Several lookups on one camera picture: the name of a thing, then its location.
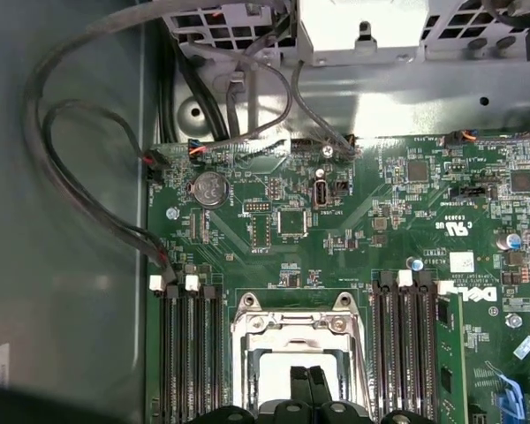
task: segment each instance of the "wire bundle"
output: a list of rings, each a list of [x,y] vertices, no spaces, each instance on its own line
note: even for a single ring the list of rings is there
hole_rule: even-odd
[[[229,0],[229,3],[244,4],[247,1]],[[278,11],[284,9],[284,4],[281,0],[252,0],[251,3],[270,6]],[[193,7],[216,7],[221,4],[221,0],[197,0],[195,2],[192,0],[161,0],[137,4],[122,11],[112,13],[89,25],[83,34],[62,42],[50,50],[30,73],[24,89],[22,109],[23,131],[28,150],[34,160],[40,165],[55,188],[77,210],[99,223],[126,244],[138,249],[149,260],[157,264],[162,270],[163,281],[165,283],[171,283],[176,277],[170,265],[169,255],[159,239],[146,230],[124,222],[104,208],[63,165],[52,147],[50,128],[55,117],[62,110],[84,108],[86,110],[93,110],[95,113],[114,120],[120,125],[123,123],[113,115],[113,112],[79,100],[70,100],[57,104],[42,122],[39,115],[40,100],[50,74],[62,62],[64,57],[80,47],[104,35],[117,33],[126,28],[161,18],[166,14],[189,10]]]

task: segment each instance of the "green circuit board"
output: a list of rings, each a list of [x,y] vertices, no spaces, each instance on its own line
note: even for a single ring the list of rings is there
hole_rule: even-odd
[[[431,355],[435,373],[421,377],[435,396],[431,418],[519,422],[499,407],[502,374],[522,389],[530,422],[530,137],[444,145],[442,136],[414,136],[355,147],[352,162],[305,140],[195,157],[184,145],[157,147],[170,167],[150,184],[148,228],[170,249],[179,286],[195,274],[213,301],[148,297],[150,422],[231,402],[230,324],[246,292],[285,309],[327,307],[350,292],[366,324],[369,395],[380,418],[378,379],[399,360],[376,340],[390,331],[390,312],[375,311],[377,287],[400,284],[413,259],[435,286],[428,317],[412,322],[433,334],[417,352]],[[509,234],[519,235],[519,248],[504,246]],[[386,393],[388,405],[424,412]]]

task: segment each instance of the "integrated circuit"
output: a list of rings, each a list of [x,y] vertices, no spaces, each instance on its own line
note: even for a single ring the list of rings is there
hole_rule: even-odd
[[[505,254],[504,260],[510,267],[521,267],[524,265],[524,254],[522,252],[509,252]]]
[[[530,170],[514,170],[511,172],[511,191],[513,193],[530,192]]]
[[[442,384],[443,389],[446,390],[450,394],[451,394],[452,377],[453,377],[453,374],[448,368],[446,367],[440,368],[440,383]]]
[[[380,246],[385,246],[387,244],[387,241],[388,241],[388,237],[386,234],[375,234],[372,238],[371,238],[371,242],[374,244],[374,245],[380,245]]]
[[[383,231],[387,229],[387,218],[377,217],[373,219],[373,228],[378,231]]]
[[[437,302],[438,321],[445,325],[450,325],[450,302],[439,299]]]
[[[282,236],[303,236],[307,233],[307,212],[305,210],[279,210],[277,219],[277,230]]]
[[[408,180],[411,183],[428,181],[428,163],[426,161],[408,161],[406,165]]]

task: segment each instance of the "metal panel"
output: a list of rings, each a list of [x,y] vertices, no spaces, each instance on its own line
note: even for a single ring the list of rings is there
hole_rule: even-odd
[[[0,345],[10,344],[11,387],[140,420],[138,257],[54,193],[28,160],[19,115],[26,76],[49,47],[133,3],[0,2]],[[155,102],[148,110],[140,105],[154,98],[143,81],[142,45],[138,29],[87,46],[54,73],[46,99],[99,102],[150,140]],[[70,115],[54,132],[85,186],[137,221],[138,164],[119,128]]]
[[[223,105],[227,75],[233,65],[219,62],[223,60],[221,56],[216,55],[215,59],[216,62],[202,72]],[[281,71],[290,78],[291,61],[285,59]],[[264,124],[284,107],[284,92],[275,77],[261,71],[252,72],[252,75],[246,84],[251,90],[251,81],[256,81],[255,90],[249,95],[254,99],[250,104],[258,102],[259,106],[248,116],[247,102],[240,96],[238,114],[242,131],[248,122]],[[314,68],[302,72],[299,86],[313,110],[342,133],[353,132],[361,137],[516,125],[530,129],[530,62],[426,62]],[[177,108],[189,98],[192,97],[188,88],[180,82],[176,91]],[[177,121],[180,123],[181,119],[187,120],[187,117],[178,116]],[[273,128],[263,136],[298,136],[313,128],[315,125],[310,119],[293,105],[283,127]],[[181,135],[186,140],[189,134]]]

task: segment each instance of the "chip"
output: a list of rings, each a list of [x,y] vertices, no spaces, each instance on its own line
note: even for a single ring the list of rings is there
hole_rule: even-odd
[[[382,231],[387,229],[387,218],[375,218],[373,220],[373,228]]]
[[[511,191],[513,193],[530,192],[530,170],[514,170],[511,172]]]
[[[504,285],[511,285],[512,284],[512,275],[510,272],[504,272],[503,273],[503,284]]]
[[[524,265],[524,254],[522,252],[509,252],[504,256],[504,260],[511,267],[521,267]]]
[[[278,232],[284,236],[301,236],[306,233],[305,211],[281,210],[278,220]]]
[[[291,288],[299,287],[299,283],[300,283],[300,278],[298,274],[289,275],[289,281],[288,281],[289,287]]]
[[[385,246],[387,244],[387,235],[386,234],[375,234],[372,238],[374,245]]]
[[[438,320],[445,325],[450,325],[450,302],[447,300],[438,300]]]
[[[448,368],[442,367],[440,369],[440,382],[442,383],[442,387],[448,391],[448,393],[451,393],[451,377],[453,374]]]
[[[428,164],[426,161],[409,161],[407,169],[410,182],[428,181]]]

